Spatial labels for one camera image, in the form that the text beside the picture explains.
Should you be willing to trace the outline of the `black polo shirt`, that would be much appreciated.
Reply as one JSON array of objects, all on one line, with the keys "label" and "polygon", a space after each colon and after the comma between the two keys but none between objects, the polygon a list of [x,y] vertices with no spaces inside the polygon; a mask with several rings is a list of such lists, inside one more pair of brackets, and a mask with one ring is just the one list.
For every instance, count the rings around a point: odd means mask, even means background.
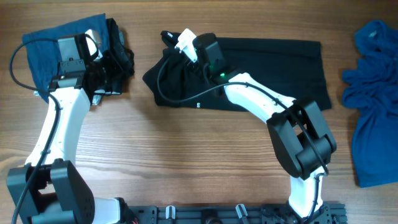
[{"label": "black polo shirt", "polygon": [[143,76],[159,106],[244,111],[260,100],[273,113],[295,100],[331,108],[321,44],[307,40],[239,39],[162,31],[161,60]]}]

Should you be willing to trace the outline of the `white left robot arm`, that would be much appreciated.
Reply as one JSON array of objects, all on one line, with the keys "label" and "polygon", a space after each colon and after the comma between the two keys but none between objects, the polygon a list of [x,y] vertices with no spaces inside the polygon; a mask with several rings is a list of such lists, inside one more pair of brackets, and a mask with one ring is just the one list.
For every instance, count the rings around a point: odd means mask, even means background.
[{"label": "white left robot arm", "polygon": [[75,167],[81,126],[97,96],[119,95],[134,54],[119,29],[102,39],[88,30],[54,40],[61,58],[41,90],[49,101],[39,139],[6,184],[23,223],[137,223],[124,199],[95,197]]}]

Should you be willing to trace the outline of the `blue polo shirt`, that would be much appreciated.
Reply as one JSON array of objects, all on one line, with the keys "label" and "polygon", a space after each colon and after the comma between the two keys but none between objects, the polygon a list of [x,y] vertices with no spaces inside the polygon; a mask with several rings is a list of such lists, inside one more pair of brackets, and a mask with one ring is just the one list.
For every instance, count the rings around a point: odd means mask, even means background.
[{"label": "blue polo shirt", "polygon": [[351,153],[358,185],[366,188],[397,182],[397,31],[371,21],[354,42],[362,57],[343,72],[342,103],[359,111]]}]

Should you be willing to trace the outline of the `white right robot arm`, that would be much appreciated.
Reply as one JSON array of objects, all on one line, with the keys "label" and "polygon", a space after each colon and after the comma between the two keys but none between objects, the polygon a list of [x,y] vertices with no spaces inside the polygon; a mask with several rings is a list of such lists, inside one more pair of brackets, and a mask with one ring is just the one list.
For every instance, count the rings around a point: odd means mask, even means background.
[{"label": "white right robot arm", "polygon": [[195,35],[185,29],[174,48],[201,68],[206,81],[222,87],[229,102],[267,124],[275,156],[290,175],[289,206],[301,222],[312,221],[323,205],[322,179],[336,151],[317,103],[275,92],[232,66],[213,33]]}]

